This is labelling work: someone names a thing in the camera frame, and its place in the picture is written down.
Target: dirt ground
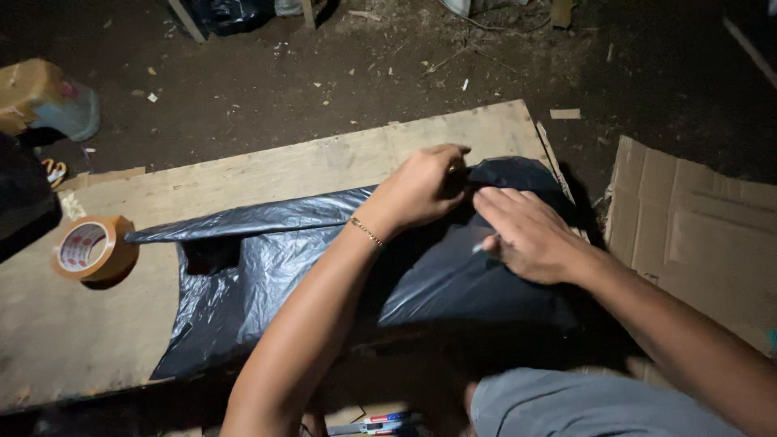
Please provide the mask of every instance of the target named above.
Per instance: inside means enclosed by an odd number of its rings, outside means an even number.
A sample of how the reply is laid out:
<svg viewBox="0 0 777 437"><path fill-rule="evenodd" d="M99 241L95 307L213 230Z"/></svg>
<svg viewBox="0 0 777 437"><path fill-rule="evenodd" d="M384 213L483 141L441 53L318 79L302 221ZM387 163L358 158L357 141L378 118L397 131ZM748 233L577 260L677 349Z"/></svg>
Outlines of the dirt ground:
<svg viewBox="0 0 777 437"><path fill-rule="evenodd" d="M316 31L276 18L196 44L170 31L163 0L6 2L0 65L40 56L99 93L98 134L41 153L72 175L153 172L524 99L590 201L608 185L619 135L777 183L777 91L726 33L716 2L579 0L570 30L531 32L549 0L475 15L514 29L487 32L436 0L330 3ZM356 7L382 20L347 15ZM583 119L551 120L553 108L580 108ZM83 148L96 152L87 159Z"/></svg>

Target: plastic container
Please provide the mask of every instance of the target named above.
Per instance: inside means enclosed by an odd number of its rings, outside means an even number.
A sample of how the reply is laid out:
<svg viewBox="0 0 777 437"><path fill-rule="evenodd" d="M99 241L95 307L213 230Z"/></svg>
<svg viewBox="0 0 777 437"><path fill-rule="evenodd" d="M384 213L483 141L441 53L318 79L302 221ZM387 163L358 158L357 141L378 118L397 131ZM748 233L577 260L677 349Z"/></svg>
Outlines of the plastic container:
<svg viewBox="0 0 777 437"><path fill-rule="evenodd" d="M73 141L99 129L97 93L64 75L58 66L30 59L0 69L0 131L53 128Z"/></svg>

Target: black bag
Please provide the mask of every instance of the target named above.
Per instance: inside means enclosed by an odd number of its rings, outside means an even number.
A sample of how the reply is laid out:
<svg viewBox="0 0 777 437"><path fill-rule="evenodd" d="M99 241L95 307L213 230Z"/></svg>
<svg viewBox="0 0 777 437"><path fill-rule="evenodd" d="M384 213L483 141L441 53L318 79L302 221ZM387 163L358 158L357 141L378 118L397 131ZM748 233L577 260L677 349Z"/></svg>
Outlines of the black bag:
<svg viewBox="0 0 777 437"><path fill-rule="evenodd" d="M534 191L570 226L575 208L539 161L490 159L472 185ZM130 233L131 243L178 243L180 305L152 379L190 375L249 352L350 214L375 187L234 208ZM493 234L469 204L387 245L357 309L359 330L440 320L580 328L559 286L524 281L472 248Z"/></svg>

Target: brown tape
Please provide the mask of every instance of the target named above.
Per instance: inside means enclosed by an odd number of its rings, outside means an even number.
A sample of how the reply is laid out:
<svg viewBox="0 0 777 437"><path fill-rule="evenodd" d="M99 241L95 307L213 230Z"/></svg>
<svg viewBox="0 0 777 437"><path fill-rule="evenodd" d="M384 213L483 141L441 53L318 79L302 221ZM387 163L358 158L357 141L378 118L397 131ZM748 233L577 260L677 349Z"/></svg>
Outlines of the brown tape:
<svg viewBox="0 0 777 437"><path fill-rule="evenodd" d="M79 218L54 248L52 267L59 275L79 281L104 281L126 274L138 260L138 246L124 242L124 234L134 230L132 222L121 215ZM102 240L106 241L102 253L90 260L92 248Z"/></svg>

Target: gray shorts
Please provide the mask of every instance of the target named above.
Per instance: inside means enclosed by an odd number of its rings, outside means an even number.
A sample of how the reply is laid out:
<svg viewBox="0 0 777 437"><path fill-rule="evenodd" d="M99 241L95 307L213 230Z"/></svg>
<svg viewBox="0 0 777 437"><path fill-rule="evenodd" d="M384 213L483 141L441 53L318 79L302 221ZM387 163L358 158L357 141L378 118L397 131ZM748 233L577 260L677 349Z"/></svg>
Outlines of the gray shorts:
<svg viewBox="0 0 777 437"><path fill-rule="evenodd" d="M617 376L514 369L472 397L478 437L743 435L682 393Z"/></svg>

